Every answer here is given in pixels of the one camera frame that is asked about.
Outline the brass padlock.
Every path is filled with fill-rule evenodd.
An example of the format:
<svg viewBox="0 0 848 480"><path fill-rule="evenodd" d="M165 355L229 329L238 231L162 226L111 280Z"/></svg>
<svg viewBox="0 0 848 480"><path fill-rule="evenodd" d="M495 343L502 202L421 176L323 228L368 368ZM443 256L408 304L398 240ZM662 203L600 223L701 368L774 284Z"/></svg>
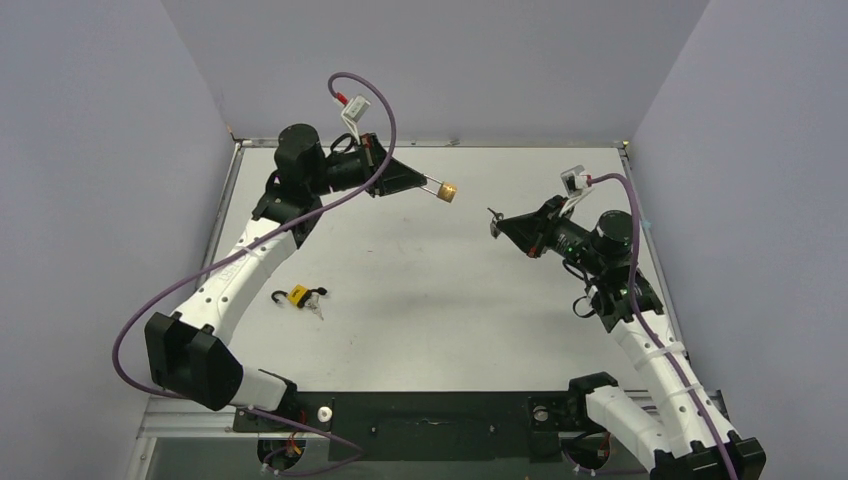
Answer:
<svg viewBox="0 0 848 480"><path fill-rule="evenodd" d="M428 175L424 175L424 179L425 182L420 189L426 193L445 203L452 203L456 198L458 189L455 185Z"/></svg>

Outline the brass padlock key bunch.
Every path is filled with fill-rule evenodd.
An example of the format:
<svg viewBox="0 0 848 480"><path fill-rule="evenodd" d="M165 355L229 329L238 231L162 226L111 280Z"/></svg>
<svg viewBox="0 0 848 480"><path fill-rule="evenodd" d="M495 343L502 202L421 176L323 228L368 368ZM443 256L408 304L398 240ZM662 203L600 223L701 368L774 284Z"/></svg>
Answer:
<svg viewBox="0 0 848 480"><path fill-rule="evenodd" d="M492 215L492 218L491 218L491 221L490 221L490 226L489 226L490 235L494 239L497 239L502 233L502 231L499 227L499 223L505 218L505 216L504 216L503 213L495 211L492 208L488 208L488 211Z"/></svg>

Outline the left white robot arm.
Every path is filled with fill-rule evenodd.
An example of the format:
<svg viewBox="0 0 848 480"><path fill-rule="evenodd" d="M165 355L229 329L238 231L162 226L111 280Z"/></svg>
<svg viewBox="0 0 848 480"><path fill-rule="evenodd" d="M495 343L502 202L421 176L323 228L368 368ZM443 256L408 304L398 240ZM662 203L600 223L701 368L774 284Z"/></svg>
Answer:
<svg viewBox="0 0 848 480"><path fill-rule="evenodd" d="M363 187L372 197L422 188L426 175L390 158L373 133L341 152L326 153L316 129L282 130L275 170L251 213L230 261L173 313L154 314L144 326L153 382L211 410L254 406L272 429L298 416L295 384L242 364L228 345L247 308L274 271L306 241L325 208L322 196Z"/></svg>

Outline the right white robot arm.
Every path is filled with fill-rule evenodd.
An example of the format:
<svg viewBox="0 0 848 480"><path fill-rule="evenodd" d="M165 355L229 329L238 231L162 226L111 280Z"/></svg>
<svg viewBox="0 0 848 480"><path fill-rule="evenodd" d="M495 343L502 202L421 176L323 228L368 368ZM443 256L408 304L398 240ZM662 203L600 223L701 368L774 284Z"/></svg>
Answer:
<svg viewBox="0 0 848 480"><path fill-rule="evenodd" d="M571 380L566 418L612 434L653 479L757 479L767 455L744 438L697 379L665 307L638 267L639 229L632 212L607 210L592 229L571 218L577 200L554 196L514 217L495 213L493 237L505 236L530 258L561 256L584 285L590 312L623 350L653 400L639 407L606 374Z"/></svg>

